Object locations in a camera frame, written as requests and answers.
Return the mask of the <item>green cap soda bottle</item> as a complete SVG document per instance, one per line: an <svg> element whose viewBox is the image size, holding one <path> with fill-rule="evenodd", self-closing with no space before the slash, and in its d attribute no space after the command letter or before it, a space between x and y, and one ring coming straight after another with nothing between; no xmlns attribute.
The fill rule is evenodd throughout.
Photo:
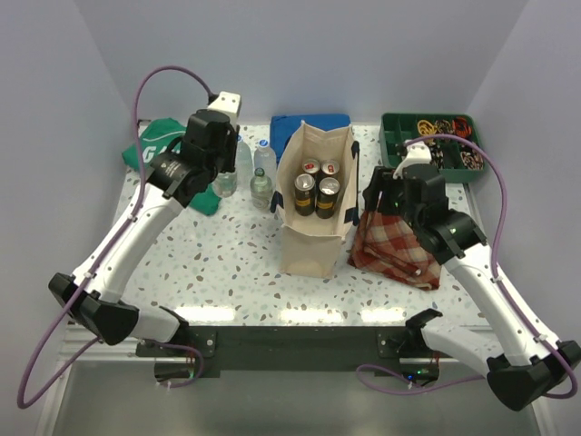
<svg viewBox="0 0 581 436"><path fill-rule="evenodd" d="M271 178L262 168L256 168L254 170L254 176L251 178L250 188L253 206L259 210L267 211L271 204L273 186Z"/></svg>

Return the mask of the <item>beige canvas tote bag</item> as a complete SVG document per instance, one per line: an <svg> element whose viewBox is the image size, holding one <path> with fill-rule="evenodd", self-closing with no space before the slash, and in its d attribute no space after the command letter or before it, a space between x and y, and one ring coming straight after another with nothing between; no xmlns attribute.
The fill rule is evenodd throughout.
<svg viewBox="0 0 581 436"><path fill-rule="evenodd" d="M340 193L334 214L300 216L295 209L294 182L302 173L302 162L340 163ZM352 126L321 130L301 122L279 161L271 210L282 220L281 266L284 273L330 278L340 256L341 245L351 228L359 224L359 143Z"/></svg>

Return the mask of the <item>Pocari Sweat bottle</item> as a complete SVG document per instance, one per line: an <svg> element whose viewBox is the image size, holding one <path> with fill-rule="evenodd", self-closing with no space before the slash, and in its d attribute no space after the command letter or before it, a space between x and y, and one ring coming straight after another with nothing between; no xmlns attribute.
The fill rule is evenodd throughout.
<svg viewBox="0 0 581 436"><path fill-rule="evenodd" d="M255 169L261 168L273 183L276 182L276 154L266 139L258 142L258 146L254 151L253 161Z"/></svg>
<svg viewBox="0 0 581 436"><path fill-rule="evenodd" d="M241 189L248 188L253 177L253 158L251 148L240 135L238 136L235 167L238 187Z"/></svg>

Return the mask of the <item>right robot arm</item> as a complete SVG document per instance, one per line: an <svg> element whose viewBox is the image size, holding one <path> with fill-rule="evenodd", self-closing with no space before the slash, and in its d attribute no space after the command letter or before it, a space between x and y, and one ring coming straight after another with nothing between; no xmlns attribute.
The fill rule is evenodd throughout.
<svg viewBox="0 0 581 436"><path fill-rule="evenodd" d="M398 217L410 227L420 247L468 292L496 336L487 340L427 309L406 322L410 354L437 351L464 363L485 377L512 411L572 377L580 363L579 344L559 339L501 277L485 234L470 215L450 207L446 182L435 166L412 164L400 172L377 166L363 198L367 212Z"/></svg>

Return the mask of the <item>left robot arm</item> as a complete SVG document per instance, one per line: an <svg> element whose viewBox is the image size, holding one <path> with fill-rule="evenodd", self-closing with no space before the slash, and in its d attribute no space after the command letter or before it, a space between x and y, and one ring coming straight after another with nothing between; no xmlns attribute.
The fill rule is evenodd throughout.
<svg viewBox="0 0 581 436"><path fill-rule="evenodd" d="M115 345L128 337L154 340L168 356L188 345L186 321L176 313L139 309L123 302L126 285L160 233L219 173L234 169L238 115L201 109L184 135L172 140L146 169L124 216L98 248L70 275L56 273L48 284L68 314L97 338Z"/></svg>

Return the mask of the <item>black can silver tab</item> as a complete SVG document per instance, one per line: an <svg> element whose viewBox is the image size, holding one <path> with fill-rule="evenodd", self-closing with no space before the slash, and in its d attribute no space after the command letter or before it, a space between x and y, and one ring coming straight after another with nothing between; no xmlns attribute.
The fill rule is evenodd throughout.
<svg viewBox="0 0 581 436"><path fill-rule="evenodd" d="M321 219L333 216L340 193L340 182L334 177L325 177L320 180L315 213Z"/></svg>

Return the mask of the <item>green compartment tray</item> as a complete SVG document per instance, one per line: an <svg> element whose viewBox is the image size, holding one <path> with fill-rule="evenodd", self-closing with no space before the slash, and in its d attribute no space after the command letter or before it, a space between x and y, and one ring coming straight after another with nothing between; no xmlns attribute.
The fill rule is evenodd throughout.
<svg viewBox="0 0 581 436"><path fill-rule="evenodd" d="M467 114L383 114L379 130L383 165L397 167L406 155L403 144L426 135L431 164L447 182L472 183L487 169L483 156L458 140L480 144L476 124Z"/></svg>

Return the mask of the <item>red tab can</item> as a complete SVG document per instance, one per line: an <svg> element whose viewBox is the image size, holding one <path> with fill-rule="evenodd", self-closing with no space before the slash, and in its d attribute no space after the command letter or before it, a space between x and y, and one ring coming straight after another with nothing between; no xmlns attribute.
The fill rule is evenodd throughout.
<svg viewBox="0 0 581 436"><path fill-rule="evenodd" d="M320 164L320 177L324 178L335 178L337 179L340 174L340 163L336 160L326 160Z"/></svg>
<svg viewBox="0 0 581 436"><path fill-rule="evenodd" d="M320 173L320 162L317 159L309 158L302 162L302 171L317 178Z"/></svg>

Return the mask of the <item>red plaid cloth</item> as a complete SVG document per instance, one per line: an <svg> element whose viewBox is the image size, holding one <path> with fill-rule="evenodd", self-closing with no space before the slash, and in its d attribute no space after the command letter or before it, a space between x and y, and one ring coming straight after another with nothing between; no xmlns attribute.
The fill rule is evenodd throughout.
<svg viewBox="0 0 581 436"><path fill-rule="evenodd" d="M440 286L441 266L421 248L410 227L398 216L364 212L348 264L422 291Z"/></svg>

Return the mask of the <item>black can foil top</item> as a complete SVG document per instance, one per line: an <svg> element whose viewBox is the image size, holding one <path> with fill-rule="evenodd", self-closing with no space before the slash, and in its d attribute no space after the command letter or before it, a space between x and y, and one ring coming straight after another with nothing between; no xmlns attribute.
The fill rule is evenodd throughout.
<svg viewBox="0 0 581 436"><path fill-rule="evenodd" d="M295 209L300 216L309 216L315 211L316 182L308 173L298 175L294 182Z"/></svg>

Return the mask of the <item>green Guess t-shirt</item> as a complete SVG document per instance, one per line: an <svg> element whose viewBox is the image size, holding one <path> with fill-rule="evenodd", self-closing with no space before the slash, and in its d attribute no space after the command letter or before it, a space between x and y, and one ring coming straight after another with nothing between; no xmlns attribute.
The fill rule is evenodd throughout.
<svg viewBox="0 0 581 436"><path fill-rule="evenodd" d="M156 119L151 121L140 134L142 160L147 166L154 157L163 153L175 138L184 135L185 127L172 118ZM122 152L124 163L131 169L139 172L139 159L135 144ZM214 215L221 202L221 198L214 193L209 185L203 193L197 193L189 206L206 216Z"/></svg>

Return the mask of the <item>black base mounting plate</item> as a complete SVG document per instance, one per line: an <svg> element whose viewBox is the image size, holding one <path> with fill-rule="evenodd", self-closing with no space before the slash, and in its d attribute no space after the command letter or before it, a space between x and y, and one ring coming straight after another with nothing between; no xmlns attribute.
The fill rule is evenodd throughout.
<svg viewBox="0 0 581 436"><path fill-rule="evenodd" d="M231 371L352 372L365 363L398 371L401 359L434 354L398 326L194 326L185 343L201 353L203 365L194 368L207 378Z"/></svg>

